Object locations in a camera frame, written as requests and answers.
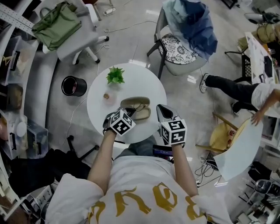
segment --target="yellow chair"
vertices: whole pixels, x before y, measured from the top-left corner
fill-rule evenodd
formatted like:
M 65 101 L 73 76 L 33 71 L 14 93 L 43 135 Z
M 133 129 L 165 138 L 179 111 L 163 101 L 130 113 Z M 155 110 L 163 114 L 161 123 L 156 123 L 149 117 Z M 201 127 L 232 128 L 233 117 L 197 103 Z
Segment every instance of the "yellow chair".
M 217 118 L 219 118 L 220 120 L 222 120 L 223 123 L 218 124 L 215 127 L 214 131 L 212 132 L 211 138 L 210 138 L 209 146 L 197 145 L 197 144 L 196 144 L 196 146 L 203 148 L 203 149 L 210 150 L 210 151 L 214 151 L 217 153 L 223 153 L 232 146 L 234 141 L 238 138 L 238 136 L 243 131 L 243 129 L 246 126 L 249 119 L 245 120 L 243 122 L 243 124 L 238 128 L 235 125 L 233 125 L 232 123 L 230 123 L 228 120 L 223 118 L 222 116 L 220 116 L 214 112 L 213 112 L 213 115 L 216 116 Z M 231 131 L 231 129 L 234 129 L 236 131 L 236 133 L 235 133 L 231 143 L 228 146 L 228 140 L 229 140 L 228 132 Z

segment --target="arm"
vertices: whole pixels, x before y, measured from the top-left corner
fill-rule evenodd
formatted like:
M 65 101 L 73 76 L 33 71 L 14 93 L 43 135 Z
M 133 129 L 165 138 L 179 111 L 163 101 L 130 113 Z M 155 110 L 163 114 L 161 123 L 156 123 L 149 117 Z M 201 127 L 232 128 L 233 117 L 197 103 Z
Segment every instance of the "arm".
M 97 157 L 91 167 L 87 179 L 97 184 L 106 194 L 111 171 L 111 158 L 116 133 L 108 130 L 104 134 Z
M 172 145 L 176 182 L 183 190 L 193 197 L 198 195 L 196 180 L 189 166 L 186 154 L 180 144 Z
M 269 109 L 269 107 L 273 106 L 276 102 L 280 102 L 280 90 L 273 89 L 269 97 L 266 99 L 261 109 L 254 114 L 252 117 L 252 124 L 255 123 L 257 126 L 260 120 L 263 118 L 265 112 Z

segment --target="bag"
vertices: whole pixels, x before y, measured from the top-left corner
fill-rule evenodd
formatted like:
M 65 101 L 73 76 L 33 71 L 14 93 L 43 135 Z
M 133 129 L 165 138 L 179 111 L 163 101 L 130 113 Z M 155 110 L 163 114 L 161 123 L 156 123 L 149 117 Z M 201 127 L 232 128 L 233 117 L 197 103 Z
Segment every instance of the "bag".
M 46 9 L 49 13 L 42 16 L 42 10 Z M 43 8 L 40 11 L 41 21 L 32 27 L 32 31 L 51 51 L 56 50 L 81 26 L 74 11 L 77 9 L 73 4 L 61 2 L 53 10 Z

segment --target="desk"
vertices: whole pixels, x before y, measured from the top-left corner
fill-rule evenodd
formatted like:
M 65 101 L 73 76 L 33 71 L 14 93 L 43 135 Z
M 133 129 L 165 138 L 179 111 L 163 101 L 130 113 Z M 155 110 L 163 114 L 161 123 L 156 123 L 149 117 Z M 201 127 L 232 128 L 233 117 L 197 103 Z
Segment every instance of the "desk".
M 124 70 L 123 79 L 125 83 L 107 85 L 107 74 L 109 68 L 101 72 L 93 81 L 87 96 L 87 112 L 95 129 L 103 135 L 103 122 L 107 114 L 120 107 L 123 99 L 129 97 L 148 97 L 150 99 L 151 115 L 148 119 L 136 121 L 136 126 L 124 135 L 121 140 L 125 143 L 140 142 L 158 129 L 158 116 L 156 106 L 166 105 L 165 90 L 159 79 L 150 70 L 135 64 L 118 64 L 114 67 Z M 112 104 L 106 103 L 103 95 L 109 93 L 114 97 Z

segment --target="white t-shirt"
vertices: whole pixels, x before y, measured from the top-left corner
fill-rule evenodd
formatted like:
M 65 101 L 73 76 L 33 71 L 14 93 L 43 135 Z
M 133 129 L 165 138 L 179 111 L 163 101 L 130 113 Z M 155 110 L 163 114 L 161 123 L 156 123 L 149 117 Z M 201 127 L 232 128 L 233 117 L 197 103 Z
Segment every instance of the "white t-shirt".
M 232 224 L 220 199 L 189 197 L 174 180 L 174 166 L 170 162 L 156 157 L 124 156 L 112 164 L 106 195 L 93 182 L 65 174 L 52 197 L 46 221 L 206 224 L 206 217 L 215 223 Z
M 272 93 L 273 89 L 280 90 L 280 84 L 260 83 L 253 91 L 252 105 L 257 109 L 260 109 L 265 103 L 266 99 Z M 266 111 L 265 115 L 280 118 L 280 102 L 276 102 L 273 106 L 271 106 Z

